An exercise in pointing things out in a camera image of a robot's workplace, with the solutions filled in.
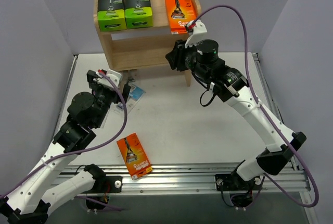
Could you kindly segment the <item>orange Fusion box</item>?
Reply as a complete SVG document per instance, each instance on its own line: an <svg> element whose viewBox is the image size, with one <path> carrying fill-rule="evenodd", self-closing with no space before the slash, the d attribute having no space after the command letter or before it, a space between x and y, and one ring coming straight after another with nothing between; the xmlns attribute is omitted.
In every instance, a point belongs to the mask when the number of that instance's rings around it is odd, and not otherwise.
<svg viewBox="0 0 333 224"><path fill-rule="evenodd" d="M119 139L117 146L132 180L138 180L153 171L136 133Z"/></svg>
<svg viewBox="0 0 333 224"><path fill-rule="evenodd" d="M186 34L185 26L197 17L192 0L165 0L165 8L171 34Z"/></svg>

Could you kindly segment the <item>green black razor box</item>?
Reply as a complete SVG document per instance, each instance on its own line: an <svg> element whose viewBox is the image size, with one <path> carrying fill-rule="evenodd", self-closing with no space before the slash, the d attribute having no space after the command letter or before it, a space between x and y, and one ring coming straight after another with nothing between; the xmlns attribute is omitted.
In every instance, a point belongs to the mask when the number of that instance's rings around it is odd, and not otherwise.
<svg viewBox="0 0 333 224"><path fill-rule="evenodd" d="M124 0L98 0L97 21L101 32L126 30Z"/></svg>
<svg viewBox="0 0 333 224"><path fill-rule="evenodd" d="M153 26L153 13L150 0L124 0L125 19L128 29Z"/></svg>

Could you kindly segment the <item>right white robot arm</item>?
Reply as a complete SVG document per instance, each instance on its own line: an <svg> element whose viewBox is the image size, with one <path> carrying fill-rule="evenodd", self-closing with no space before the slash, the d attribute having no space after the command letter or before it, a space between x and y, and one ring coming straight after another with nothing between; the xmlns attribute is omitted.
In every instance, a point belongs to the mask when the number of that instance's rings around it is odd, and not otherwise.
<svg viewBox="0 0 333 224"><path fill-rule="evenodd" d="M250 91L248 80L236 68L226 65L218 56L218 43L202 40L187 47L184 40L177 40L166 54L171 69L189 70L194 78L228 106L238 112L265 144L257 157L241 162L232 172L236 180L250 181L264 173L277 175L306 141L302 132L285 126Z"/></svg>

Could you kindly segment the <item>second left white arm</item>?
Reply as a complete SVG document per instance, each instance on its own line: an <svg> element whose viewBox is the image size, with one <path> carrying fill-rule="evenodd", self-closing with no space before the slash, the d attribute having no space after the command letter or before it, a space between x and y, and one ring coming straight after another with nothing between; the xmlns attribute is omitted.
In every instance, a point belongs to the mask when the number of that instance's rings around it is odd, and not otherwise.
<svg viewBox="0 0 333 224"><path fill-rule="evenodd" d="M89 70L87 81L90 92L76 94L68 107L68 117L54 136L53 144L63 148L61 158L76 159L80 154L102 148L115 140L124 130L127 122L126 101L130 86L122 83L123 75L114 70ZM96 137L95 129L105 121L112 104L121 103L124 120L120 130L106 142L89 147ZM100 192L107 186L105 172L95 164L84 168L71 179L49 189L43 195L43 202L49 205L51 213L77 195L87 192Z"/></svg>

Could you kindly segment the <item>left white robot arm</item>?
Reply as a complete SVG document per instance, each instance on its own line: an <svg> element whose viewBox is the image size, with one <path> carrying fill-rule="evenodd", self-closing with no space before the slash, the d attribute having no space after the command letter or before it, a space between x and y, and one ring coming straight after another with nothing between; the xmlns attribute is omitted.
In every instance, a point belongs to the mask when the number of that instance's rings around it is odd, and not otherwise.
<svg viewBox="0 0 333 224"><path fill-rule="evenodd" d="M13 189L1 195L1 215L8 223L45 223L61 205L90 190L103 190L106 174L97 165L86 165L71 179L52 186L58 175L79 155L102 148L115 140L89 147L112 104L126 104L130 86L114 70L89 70L90 92L76 94L66 122L53 137L47 151L33 170Z"/></svg>

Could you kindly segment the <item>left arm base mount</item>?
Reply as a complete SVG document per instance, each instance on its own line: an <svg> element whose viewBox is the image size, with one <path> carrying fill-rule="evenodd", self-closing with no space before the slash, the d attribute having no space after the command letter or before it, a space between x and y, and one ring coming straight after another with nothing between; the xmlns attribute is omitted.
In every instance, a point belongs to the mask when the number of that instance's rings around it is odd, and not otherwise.
<svg viewBox="0 0 333 224"><path fill-rule="evenodd" d="M120 193L122 191L121 176L109 176L95 164L87 165L83 170L89 172L94 179L93 187L85 193Z"/></svg>

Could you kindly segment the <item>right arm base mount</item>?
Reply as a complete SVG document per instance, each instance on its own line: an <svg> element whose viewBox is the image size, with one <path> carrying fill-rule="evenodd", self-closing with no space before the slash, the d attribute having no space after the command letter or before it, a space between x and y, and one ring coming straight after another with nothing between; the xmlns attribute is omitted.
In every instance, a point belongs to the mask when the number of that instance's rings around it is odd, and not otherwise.
<svg viewBox="0 0 333 224"><path fill-rule="evenodd" d="M255 177L250 181L244 181L239 176L230 173L215 174L216 189L222 191L251 191L258 190L261 184L261 178Z"/></svg>

